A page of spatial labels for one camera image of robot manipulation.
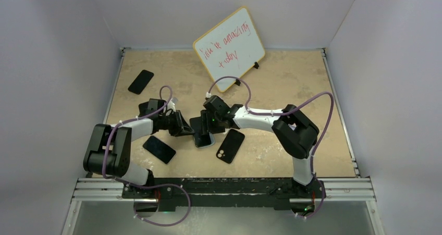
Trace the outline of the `black phone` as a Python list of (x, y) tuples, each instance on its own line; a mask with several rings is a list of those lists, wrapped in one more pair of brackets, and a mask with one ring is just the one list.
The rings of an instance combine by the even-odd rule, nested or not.
[(142, 70), (131, 85), (129, 85), (128, 91), (136, 95), (140, 95), (153, 77), (154, 73), (147, 70)]
[(168, 164), (176, 155), (176, 151), (155, 136), (150, 136), (142, 147), (158, 158), (164, 164)]

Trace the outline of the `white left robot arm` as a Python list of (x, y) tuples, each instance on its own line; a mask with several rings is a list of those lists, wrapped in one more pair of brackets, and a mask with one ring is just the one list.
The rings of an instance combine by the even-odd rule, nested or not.
[(139, 113), (140, 117), (115, 125), (95, 125), (83, 159), (83, 168), (93, 174), (134, 184), (135, 191), (141, 197), (148, 198), (155, 193), (153, 173), (131, 162), (132, 142), (142, 137), (152, 137), (160, 130), (167, 130), (172, 137), (193, 135), (194, 130), (172, 102), (150, 99), (139, 105)]

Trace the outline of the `black phone under left arm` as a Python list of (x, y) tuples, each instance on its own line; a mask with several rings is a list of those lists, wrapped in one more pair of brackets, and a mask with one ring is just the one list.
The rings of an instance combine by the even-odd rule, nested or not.
[(147, 115), (150, 112), (149, 102), (144, 102), (139, 104), (138, 109), (139, 109), (139, 117)]

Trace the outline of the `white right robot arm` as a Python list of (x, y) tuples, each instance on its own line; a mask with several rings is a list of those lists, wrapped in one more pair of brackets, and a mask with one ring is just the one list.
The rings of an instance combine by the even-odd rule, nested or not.
[(295, 105), (275, 110), (229, 106), (221, 97), (206, 94), (203, 103), (206, 120), (203, 127), (211, 133), (226, 129), (256, 129), (273, 133), (293, 161), (293, 186), (297, 196), (305, 197), (313, 190), (313, 151), (319, 140), (319, 128)]

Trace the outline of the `whiteboard with red writing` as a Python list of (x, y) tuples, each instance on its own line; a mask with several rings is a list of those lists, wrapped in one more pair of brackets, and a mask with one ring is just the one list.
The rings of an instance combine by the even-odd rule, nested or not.
[(265, 56), (261, 38), (246, 7), (240, 7), (193, 42), (193, 49), (215, 86), (225, 92)]

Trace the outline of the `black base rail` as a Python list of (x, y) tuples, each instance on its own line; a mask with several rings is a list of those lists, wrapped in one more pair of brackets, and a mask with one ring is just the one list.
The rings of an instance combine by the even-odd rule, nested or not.
[(269, 207), (276, 211), (311, 213), (315, 203), (326, 197), (317, 179), (304, 186), (283, 178), (155, 178), (154, 189), (124, 186), (125, 199), (159, 201), (159, 211), (176, 207)]

